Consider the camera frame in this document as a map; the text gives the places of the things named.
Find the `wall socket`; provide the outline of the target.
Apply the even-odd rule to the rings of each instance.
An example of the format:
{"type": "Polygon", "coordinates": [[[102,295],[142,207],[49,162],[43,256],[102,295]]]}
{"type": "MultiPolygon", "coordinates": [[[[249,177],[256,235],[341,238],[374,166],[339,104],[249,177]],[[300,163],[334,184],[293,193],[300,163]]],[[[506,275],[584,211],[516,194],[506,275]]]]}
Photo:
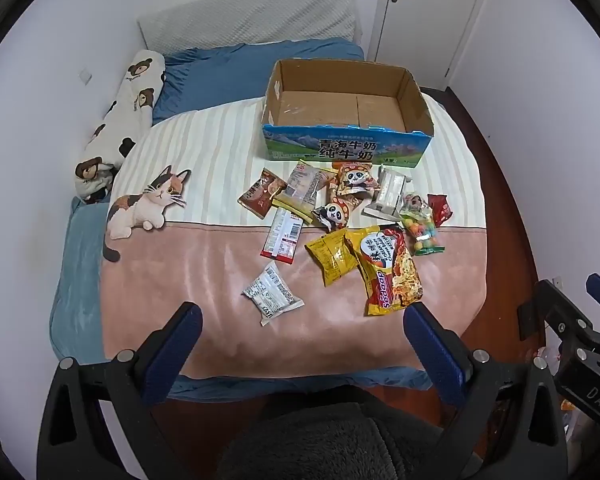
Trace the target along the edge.
{"type": "Polygon", "coordinates": [[[92,74],[86,68],[84,68],[84,70],[80,71],[79,78],[80,81],[82,81],[82,84],[88,84],[92,79],[92,74]]]}

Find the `bear print long pillow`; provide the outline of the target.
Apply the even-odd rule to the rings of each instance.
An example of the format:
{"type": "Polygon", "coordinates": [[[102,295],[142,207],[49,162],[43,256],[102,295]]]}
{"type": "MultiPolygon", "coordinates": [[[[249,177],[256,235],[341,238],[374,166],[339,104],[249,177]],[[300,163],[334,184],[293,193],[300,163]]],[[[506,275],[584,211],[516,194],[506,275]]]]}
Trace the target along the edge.
{"type": "Polygon", "coordinates": [[[102,202],[129,152],[152,126],[152,111],[166,78],[162,54],[140,50],[124,71],[117,95],[74,167],[76,196],[102,202]]]}

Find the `silver white snack packet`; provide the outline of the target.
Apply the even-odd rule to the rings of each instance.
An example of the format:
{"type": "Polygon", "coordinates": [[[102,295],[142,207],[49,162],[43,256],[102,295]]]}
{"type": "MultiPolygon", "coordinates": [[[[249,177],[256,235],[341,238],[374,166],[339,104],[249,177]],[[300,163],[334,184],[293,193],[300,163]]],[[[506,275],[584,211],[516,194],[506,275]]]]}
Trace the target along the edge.
{"type": "Polygon", "coordinates": [[[297,297],[283,280],[274,261],[263,269],[242,294],[259,310],[262,326],[267,326],[274,318],[304,306],[304,301],[297,297]]]}

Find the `white door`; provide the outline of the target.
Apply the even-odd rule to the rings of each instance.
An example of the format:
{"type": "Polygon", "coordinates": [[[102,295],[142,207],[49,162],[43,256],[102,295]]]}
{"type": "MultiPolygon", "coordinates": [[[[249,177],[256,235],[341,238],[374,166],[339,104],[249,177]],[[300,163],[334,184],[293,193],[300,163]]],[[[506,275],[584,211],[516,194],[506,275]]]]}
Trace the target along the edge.
{"type": "Polygon", "coordinates": [[[483,0],[378,0],[367,58],[407,68],[443,90],[462,56],[483,0]]]}

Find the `white wafer packet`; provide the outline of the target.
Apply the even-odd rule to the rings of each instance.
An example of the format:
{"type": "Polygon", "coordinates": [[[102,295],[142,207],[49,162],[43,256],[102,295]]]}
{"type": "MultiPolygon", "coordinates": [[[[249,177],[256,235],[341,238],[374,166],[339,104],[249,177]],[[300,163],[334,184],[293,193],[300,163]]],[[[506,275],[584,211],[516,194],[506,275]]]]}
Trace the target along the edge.
{"type": "Polygon", "coordinates": [[[379,169],[379,190],[372,201],[364,207],[366,216],[386,221],[399,221],[407,196],[407,185],[412,178],[381,165],[379,169]]]}

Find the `yellow snack bag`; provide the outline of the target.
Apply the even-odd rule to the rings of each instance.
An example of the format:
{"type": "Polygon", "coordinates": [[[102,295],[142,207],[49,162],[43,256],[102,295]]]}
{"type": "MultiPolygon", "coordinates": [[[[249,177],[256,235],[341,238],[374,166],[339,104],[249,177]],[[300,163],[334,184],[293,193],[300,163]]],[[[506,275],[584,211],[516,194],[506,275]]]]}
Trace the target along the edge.
{"type": "Polygon", "coordinates": [[[334,284],[358,266],[346,242],[345,229],[325,234],[306,243],[304,247],[322,270],[325,286],[334,284]]]}

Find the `cardboard milk box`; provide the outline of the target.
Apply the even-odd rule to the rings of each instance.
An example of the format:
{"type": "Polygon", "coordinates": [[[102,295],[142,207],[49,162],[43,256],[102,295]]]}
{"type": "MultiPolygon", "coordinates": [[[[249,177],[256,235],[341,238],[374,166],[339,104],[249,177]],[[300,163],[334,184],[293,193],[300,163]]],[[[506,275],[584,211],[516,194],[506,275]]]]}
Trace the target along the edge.
{"type": "Polygon", "coordinates": [[[352,60],[277,61],[261,125],[274,160],[414,168],[434,138],[429,107],[406,68],[352,60]]]}

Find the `blue bed sheet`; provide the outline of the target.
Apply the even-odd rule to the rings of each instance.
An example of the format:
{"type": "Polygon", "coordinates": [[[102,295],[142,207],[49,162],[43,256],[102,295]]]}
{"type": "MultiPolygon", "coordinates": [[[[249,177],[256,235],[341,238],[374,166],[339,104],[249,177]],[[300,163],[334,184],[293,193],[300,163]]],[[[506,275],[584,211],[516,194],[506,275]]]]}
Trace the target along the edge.
{"type": "MultiPolygon", "coordinates": [[[[211,50],[188,49],[164,56],[166,78],[152,111],[151,128],[174,116],[228,103],[259,99],[264,106],[265,92],[274,65],[287,58],[363,61],[360,48],[344,39],[241,44],[211,50]]],[[[432,118],[437,104],[426,96],[424,99],[432,118]]],[[[264,154],[267,159],[274,160],[268,158],[265,144],[264,154]]],[[[292,162],[295,167],[300,160],[304,159],[274,162],[292,162]]],[[[318,168],[332,168],[333,162],[308,163],[318,168]]],[[[60,358],[71,356],[83,364],[101,363],[111,358],[106,356],[102,348],[100,313],[100,278],[107,244],[110,240],[129,237],[140,226],[161,228],[166,222],[166,208],[183,203],[186,179],[186,174],[174,174],[170,169],[165,169],[151,182],[147,192],[115,196],[113,185],[111,194],[102,202],[73,202],[59,284],[50,316],[50,340],[60,358]]],[[[324,203],[326,186],[317,192],[315,208],[324,203]]],[[[353,211],[349,224],[343,229],[347,231],[370,226],[378,224],[374,219],[353,211]]],[[[424,284],[425,267],[422,263],[415,263],[415,266],[424,284]]],[[[297,386],[324,386],[331,383],[377,386],[383,382],[411,388],[425,388],[430,384],[417,361],[414,367],[392,366],[287,378],[216,376],[192,379],[181,370],[170,393],[178,400],[234,402],[297,386]]]]}

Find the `orange panda snack packet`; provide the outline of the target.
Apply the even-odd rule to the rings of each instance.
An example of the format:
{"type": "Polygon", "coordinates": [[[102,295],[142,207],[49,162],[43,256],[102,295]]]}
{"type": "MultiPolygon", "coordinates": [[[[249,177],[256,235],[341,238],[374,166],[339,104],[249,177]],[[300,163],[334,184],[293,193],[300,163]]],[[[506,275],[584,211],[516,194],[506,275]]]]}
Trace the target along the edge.
{"type": "Polygon", "coordinates": [[[337,196],[373,195],[380,189],[370,162],[334,162],[332,168],[337,171],[337,196]]]}

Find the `grey padded headboard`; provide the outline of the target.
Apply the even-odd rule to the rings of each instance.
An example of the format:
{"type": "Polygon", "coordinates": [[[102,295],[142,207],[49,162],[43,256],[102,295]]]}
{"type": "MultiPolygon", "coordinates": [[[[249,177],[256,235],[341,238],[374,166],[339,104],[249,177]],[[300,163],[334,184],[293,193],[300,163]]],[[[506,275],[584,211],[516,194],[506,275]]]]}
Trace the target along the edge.
{"type": "Polygon", "coordinates": [[[137,19],[146,47],[161,54],[190,48],[341,38],[356,44],[356,0],[192,0],[137,19]]]}

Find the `red white spicy strip packet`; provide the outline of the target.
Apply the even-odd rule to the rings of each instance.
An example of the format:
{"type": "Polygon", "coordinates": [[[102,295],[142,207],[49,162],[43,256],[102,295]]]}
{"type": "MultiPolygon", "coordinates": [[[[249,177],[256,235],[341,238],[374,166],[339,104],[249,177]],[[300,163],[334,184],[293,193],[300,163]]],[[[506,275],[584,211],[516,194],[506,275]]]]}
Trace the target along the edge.
{"type": "Polygon", "coordinates": [[[283,263],[294,262],[303,220],[291,211],[278,208],[260,255],[283,263]]]}

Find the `brown snack packet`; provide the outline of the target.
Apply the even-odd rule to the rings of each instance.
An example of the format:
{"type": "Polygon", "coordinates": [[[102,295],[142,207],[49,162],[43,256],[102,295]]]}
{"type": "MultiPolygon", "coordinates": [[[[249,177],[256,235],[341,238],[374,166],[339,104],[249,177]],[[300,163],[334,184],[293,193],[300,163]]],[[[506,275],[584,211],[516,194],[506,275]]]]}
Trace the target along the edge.
{"type": "Polygon", "coordinates": [[[284,179],[263,168],[258,180],[238,197],[237,203],[263,220],[273,205],[273,198],[286,187],[284,179]]]}

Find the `Korean cheese noodle packet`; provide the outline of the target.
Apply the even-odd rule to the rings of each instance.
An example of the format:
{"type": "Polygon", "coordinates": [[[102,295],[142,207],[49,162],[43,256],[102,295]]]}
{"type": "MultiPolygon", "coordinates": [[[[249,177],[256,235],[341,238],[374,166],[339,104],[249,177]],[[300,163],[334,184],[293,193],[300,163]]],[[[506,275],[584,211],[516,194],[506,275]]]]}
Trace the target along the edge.
{"type": "Polygon", "coordinates": [[[422,281],[401,228],[350,229],[344,240],[358,260],[367,294],[366,316],[384,316],[422,299],[422,281]]]}

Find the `small red snack packet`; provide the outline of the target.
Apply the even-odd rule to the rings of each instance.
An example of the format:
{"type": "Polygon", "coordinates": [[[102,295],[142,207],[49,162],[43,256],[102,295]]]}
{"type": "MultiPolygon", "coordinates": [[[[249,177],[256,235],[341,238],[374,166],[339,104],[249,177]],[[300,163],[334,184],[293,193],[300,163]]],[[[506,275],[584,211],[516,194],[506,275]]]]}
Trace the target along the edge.
{"type": "Polygon", "coordinates": [[[453,211],[448,202],[448,196],[444,194],[429,194],[427,203],[431,209],[434,225],[440,228],[442,224],[452,218],[453,211]]]}

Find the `colourful candy ball bag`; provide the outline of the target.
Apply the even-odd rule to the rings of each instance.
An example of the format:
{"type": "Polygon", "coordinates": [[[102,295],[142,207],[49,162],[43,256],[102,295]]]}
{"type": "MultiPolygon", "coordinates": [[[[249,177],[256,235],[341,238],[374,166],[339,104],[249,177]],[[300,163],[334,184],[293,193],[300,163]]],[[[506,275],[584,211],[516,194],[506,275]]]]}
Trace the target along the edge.
{"type": "Polygon", "coordinates": [[[416,193],[406,194],[400,218],[412,238],[412,254],[426,256],[440,254],[445,247],[439,242],[431,207],[416,193]]]}

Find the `clear yellow cracker packet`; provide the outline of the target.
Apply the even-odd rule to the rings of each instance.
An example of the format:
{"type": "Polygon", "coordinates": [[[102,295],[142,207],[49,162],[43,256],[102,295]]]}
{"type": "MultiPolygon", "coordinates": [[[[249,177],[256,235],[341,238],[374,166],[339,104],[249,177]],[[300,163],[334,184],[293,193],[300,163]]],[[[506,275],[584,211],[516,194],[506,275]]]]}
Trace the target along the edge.
{"type": "Polygon", "coordinates": [[[286,188],[275,195],[272,204],[312,224],[317,192],[335,178],[336,171],[332,168],[318,168],[300,160],[291,171],[286,188]]]}

